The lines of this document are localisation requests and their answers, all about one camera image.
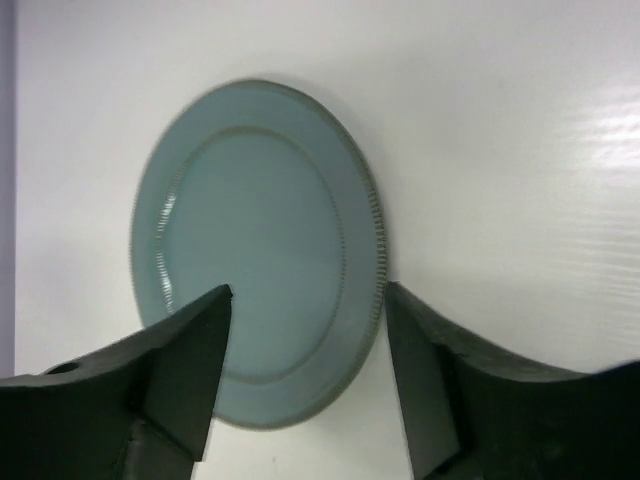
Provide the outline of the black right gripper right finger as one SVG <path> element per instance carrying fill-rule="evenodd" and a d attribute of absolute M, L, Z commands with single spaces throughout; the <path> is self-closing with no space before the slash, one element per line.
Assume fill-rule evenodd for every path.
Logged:
<path fill-rule="evenodd" d="M 397 282 L 387 332 L 417 479 L 635 479 L 639 365 L 546 365 L 446 319 Z"/>

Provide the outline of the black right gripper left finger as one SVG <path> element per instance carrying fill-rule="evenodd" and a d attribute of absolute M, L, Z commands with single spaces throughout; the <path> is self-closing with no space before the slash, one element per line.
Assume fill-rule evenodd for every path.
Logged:
<path fill-rule="evenodd" d="M 221 285 L 167 319 L 1 382 L 4 479 L 189 479 L 207 443 L 231 325 Z"/>

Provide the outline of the light blue plate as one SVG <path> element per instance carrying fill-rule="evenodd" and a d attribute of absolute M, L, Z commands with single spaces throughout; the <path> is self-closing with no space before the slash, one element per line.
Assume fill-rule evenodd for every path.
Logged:
<path fill-rule="evenodd" d="M 239 428 L 319 414 L 378 334 L 388 248 L 374 176 L 339 119 L 288 85 L 231 81 L 177 115 L 143 170 L 129 257 L 145 326 L 231 287 L 215 414 Z"/>

